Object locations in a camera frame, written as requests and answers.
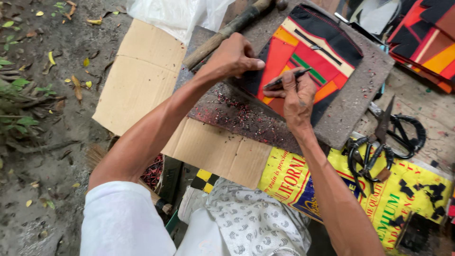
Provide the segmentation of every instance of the cardboard sheet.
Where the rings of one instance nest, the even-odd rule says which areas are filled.
[[[186,51],[182,47],[164,31],[134,20],[120,45],[93,119],[123,135],[171,96]],[[271,150],[264,143],[184,118],[162,153],[255,189]]]

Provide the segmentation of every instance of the soil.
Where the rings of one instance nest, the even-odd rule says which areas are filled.
[[[4,2],[1,24],[8,21],[7,16],[12,14],[22,22],[15,21],[14,26],[18,26],[19,31],[13,28],[0,30],[0,56],[14,62],[15,69],[32,63],[28,70],[21,72],[22,77],[35,81],[39,87],[51,83],[51,89],[57,96],[66,96],[62,115],[55,113],[54,104],[35,108],[44,115],[43,118],[34,118],[40,122],[43,133],[39,136],[45,143],[80,142],[34,154],[22,154],[9,148],[8,154],[2,156],[0,255],[79,254],[84,193],[90,172],[86,166],[85,151],[91,143],[106,146],[110,137],[109,132],[91,118],[106,76],[101,79],[98,91],[96,84],[105,66],[114,60],[132,18],[121,12],[117,15],[110,13],[99,26],[87,23],[87,18],[98,20],[107,11],[117,11],[117,6],[125,4],[123,0],[73,0],[77,8],[71,20],[58,12],[60,8],[55,6],[57,2],[12,0],[12,5]],[[69,12],[71,6],[63,0],[61,2],[64,3],[61,10]],[[44,12],[44,15],[36,16],[38,11]],[[14,40],[17,40],[25,37],[30,30],[36,30],[37,35],[10,45],[8,51],[1,50],[7,36],[14,35]],[[56,65],[49,74],[43,75],[43,66],[49,61],[49,51],[61,52],[62,55],[54,58]],[[99,54],[84,67],[84,59],[97,51],[100,51]],[[82,89],[80,104],[72,83],[64,82],[73,74],[82,84],[86,81],[92,81],[93,84],[91,89]],[[69,149],[72,152],[61,159]],[[30,185],[34,181],[39,181],[39,188]],[[73,187],[75,183],[80,183],[80,186]],[[49,204],[43,207],[40,198],[51,200],[55,209]],[[26,206],[28,200],[32,200],[29,207]]]

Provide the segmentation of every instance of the hand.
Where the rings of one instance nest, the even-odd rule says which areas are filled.
[[[263,61],[254,59],[250,42],[242,34],[234,33],[221,43],[195,77],[208,75],[220,81],[229,76],[240,77],[245,71],[260,70],[264,67]]]
[[[304,68],[297,67],[284,72],[281,76],[270,81],[274,82],[281,78],[282,85],[263,89],[263,93],[267,97],[284,98],[284,118],[294,134],[312,128],[310,118],[313,111],[314,95],[317,91],[308,73],[297,78],[298,85],[296,84],[294,72],[302,69]]]

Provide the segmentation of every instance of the fingernail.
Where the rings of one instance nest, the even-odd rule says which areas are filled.
[[[290,81],[292,81],[292,75],[293,75],[292,72],[286,71],[285,73],[283,73],[283,77],[281,78],[281,81],[283,81],[283,82],[290,82]]]
[[[265,62],[258,60],[258,68],[265,68]]]

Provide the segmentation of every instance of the red stitching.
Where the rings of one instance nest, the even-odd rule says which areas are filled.
[[[352,40],[348,37],[348,35],[346,35],[345,32],[344,32],[343,30],[341,30],[338,26],[335,26],[335,25],[334,25],[333,23],[331,23],[330,21],[328,21],[328,20],[326,20],[326,19],[324,19],[324,18],[318,16],[316,13],[313,13],[313,12],[310,11],[310,10],[307,10],[306,8],[302,7],[301,5],[299,5],[299,7],[300,7],[302,10],[305,10],[305,11],[311,13],[313,16],[319,18],[319,19],[322,20],[322,21],[325,21],[327,24],[329,24],[329,25],[331,25],[333,28],[335,28],[338,32],[340,32],[341,35],[343,35],[343,36],[349,41],[349,43],[351,43],[352,46],[354,46],[354,48],[357,50],[357,52],[358,52],[362,57],[364,56],[363,53],[362,53],[362,51],[360,51],[360,50],[357,48],[357,45],[356,45],[354,42],[352,42]]]

